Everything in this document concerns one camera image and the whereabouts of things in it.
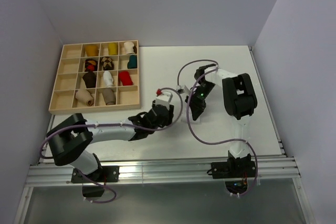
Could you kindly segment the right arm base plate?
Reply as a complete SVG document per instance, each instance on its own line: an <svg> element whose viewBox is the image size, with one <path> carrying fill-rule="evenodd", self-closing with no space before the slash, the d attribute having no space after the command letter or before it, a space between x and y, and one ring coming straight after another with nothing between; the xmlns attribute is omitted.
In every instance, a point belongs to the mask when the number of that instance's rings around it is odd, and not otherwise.
<svg viewBox="0 0 336 224"><path fill-rule="evenodd" d="M213 162L211 168L207 171L207 175L213 179L224 178L250 178L255 177L257 168L253 161L234 164L232 162Z"/></svg>

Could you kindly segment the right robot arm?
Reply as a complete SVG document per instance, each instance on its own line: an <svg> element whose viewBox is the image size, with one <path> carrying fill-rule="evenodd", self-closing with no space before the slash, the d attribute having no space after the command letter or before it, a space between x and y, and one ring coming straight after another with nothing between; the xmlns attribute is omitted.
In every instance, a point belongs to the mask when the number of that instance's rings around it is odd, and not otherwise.
<svg viewBox="0 0 336 224"><path fill-rule="evenodd" d="M221 170L222 173L237 177L248 170L255 171L256 164L251 160L251 147L244 138L250 119L258 105L250 75L231 73L220 69L216 64L210 64L199 67L194 78L196 82L186 100L186 120L191 134L206 145L229 144L228 159L225 162L226 167ZM193 120L199 118L206 108L205 99L215 86L222 89L224 109L232 119L234 138L210 143L201 140L194 133L189 114L192 114Z"/></svg>

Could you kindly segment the brown sock striped cuff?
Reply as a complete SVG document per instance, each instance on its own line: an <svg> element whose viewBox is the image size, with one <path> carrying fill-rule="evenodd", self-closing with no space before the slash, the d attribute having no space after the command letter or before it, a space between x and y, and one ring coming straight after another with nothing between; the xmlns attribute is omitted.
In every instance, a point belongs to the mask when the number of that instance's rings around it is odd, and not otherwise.
<svg viewBox="0 0 336 224"><path fill-rule="evenodd" d="M117 100L112 89L105 88L102 90L103 99L106 105L115 105Z"/></svg>

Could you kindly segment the white sock black stripes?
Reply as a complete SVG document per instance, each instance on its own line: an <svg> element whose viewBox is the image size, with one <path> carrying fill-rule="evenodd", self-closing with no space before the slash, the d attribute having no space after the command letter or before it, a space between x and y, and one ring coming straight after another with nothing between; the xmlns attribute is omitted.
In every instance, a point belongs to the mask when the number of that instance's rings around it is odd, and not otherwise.
<svg viewBox="0 0 336 224"><path fill-rule="evenodd" d="M181 115L180 121L183 122L183 123L187 123L187 116L186 116L186 114L182 114ZM190 116L189 117L189 122L191 124L201 124L201 118L193 120L192 116Z"/></svg>

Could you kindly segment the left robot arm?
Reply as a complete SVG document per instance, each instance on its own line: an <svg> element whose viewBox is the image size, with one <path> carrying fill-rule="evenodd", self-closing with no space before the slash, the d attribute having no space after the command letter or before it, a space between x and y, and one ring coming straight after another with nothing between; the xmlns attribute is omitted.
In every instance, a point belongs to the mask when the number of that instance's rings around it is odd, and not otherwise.
<svg viewBox="0 0 336 224"><path fill-rule="evenodd" d="M94 153L86 148L105 141L137 141L156 130L172 124L174 106L152 105L149 112L141 112L112 127L88 128L89 122L75 113L47 133L52 159L56 166L71 165L91 182L104 176L103 167Z"/></svg>

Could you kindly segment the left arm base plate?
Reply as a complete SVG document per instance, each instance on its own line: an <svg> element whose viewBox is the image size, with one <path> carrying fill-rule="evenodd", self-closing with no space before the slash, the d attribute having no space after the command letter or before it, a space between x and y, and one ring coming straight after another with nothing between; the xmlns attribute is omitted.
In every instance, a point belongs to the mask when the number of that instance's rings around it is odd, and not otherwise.
<svg viewBox="0 0 336 224"><path fill-rule="evenodd" d="M119 179L119 166L102 166L98 170L87 174L86 177L98 183L116 183ZM73 169L71 183L80 184L88 182L78 169Z"/></svg>

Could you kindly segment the beige maroon sock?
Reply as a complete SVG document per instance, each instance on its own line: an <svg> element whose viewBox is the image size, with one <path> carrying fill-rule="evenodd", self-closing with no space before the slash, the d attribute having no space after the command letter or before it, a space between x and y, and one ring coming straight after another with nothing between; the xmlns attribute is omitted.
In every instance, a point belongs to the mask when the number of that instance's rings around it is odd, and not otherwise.
<svg viewBox="0 0 336 224"><path fill-rule="evenodd" d="M85 89L79 89L75 94L75 98L86 106L92 106L94 104L93 96Z"/></svg>

